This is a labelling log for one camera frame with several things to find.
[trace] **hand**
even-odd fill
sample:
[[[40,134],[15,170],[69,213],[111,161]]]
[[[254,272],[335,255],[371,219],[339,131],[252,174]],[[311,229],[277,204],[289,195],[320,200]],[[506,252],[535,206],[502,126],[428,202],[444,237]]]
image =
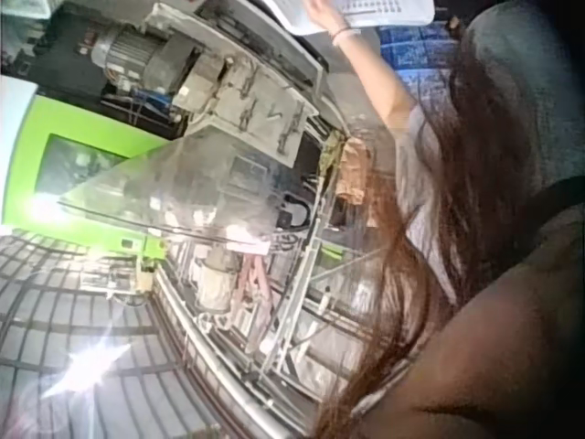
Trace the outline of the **hand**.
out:
[[[344,16],[333,5],[333,0],[303,0],[303,3],[311,21],[329,32],[329,35],[347,27]]]

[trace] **woman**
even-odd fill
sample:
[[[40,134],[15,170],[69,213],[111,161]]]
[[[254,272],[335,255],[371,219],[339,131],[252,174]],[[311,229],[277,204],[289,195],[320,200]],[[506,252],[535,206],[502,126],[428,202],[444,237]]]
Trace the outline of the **woman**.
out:
[[[389,249],[363,354],[314,436],[564,436],[583,400],[585,128],[563,47],[534,7],[492,8],[463,37],[451,101],[424,112],[331,0],[304,2],[397,164],[372,177]]]

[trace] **bracelet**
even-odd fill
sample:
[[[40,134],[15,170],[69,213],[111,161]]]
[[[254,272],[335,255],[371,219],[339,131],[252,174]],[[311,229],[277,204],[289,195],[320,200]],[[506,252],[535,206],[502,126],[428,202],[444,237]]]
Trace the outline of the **bracelet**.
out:
[[[345,29],[340,30],[334,35],[331,44],[333,44],[337,48],[339,47],[339,44],[343,40],[352,37],[353,35],[360,35],[361,33],[362,31],[359,29],[352,29],[351,27],[346,27]]]

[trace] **long brown hair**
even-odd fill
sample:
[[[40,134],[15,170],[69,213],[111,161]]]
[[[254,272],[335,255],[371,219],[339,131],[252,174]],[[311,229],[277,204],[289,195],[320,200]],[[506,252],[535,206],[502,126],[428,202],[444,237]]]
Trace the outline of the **long brown hair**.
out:
[[[401,212],[395,181],[374,174],[370,199],[380,239],[389,246],[363,320],[370,323],[363,324],[367,335],[356,372],[343,389],[334,386],[322,404],[314,437],[351,436],[359,425],[353,411],[360,401],[396,375],[399,365],[499,274],[500,252],[530,191],[527,118],[518,117],[465,43],[454,57],[449,93],[450,103],[426,111],[440,159],[427,157],[422,136],[416,148],[437,191],[433,228],[456,304],[447,302],[434,272],[407,238],[416,209]]]

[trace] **lime green machine panel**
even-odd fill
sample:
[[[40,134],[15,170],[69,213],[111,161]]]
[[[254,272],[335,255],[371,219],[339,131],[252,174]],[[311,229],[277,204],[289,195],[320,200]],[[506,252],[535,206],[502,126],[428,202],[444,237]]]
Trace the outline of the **lime green machine panel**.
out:
[[[3,223],[105,252],[163,258],[165,250],[162,242],[145,233],[66,212],[60,212],[59,218],[55,219],[50,209],[43,215],[42,204],[39,212],[37,180],[49,138],[55,137],[123,158],[143,154],[168,142],[97,113],[37,96],[12,156]]]

